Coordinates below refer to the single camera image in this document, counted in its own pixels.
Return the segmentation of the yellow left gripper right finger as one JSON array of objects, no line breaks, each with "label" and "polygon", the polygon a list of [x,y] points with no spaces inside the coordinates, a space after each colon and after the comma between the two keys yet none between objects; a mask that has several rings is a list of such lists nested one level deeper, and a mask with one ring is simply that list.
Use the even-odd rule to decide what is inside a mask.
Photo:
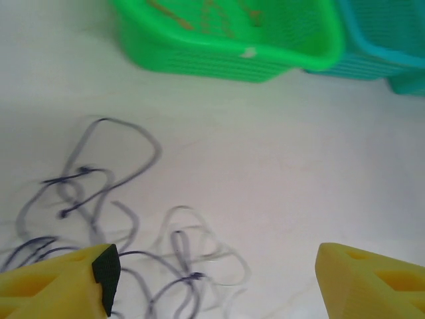
[{"label": "yellow left gripper right finger", "polygon": [[424,267],[322,243],[315,275],[330,318],[423,318]]}]

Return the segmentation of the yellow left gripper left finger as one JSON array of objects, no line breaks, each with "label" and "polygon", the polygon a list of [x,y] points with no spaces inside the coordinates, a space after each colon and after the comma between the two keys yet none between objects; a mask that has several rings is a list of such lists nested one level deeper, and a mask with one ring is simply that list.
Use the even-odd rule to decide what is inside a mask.
[{"label": "yellow left gripper left finger", "polygon": [[119,279],[110,244],[8,270],[1,273],[1,317],[108,318]]}]

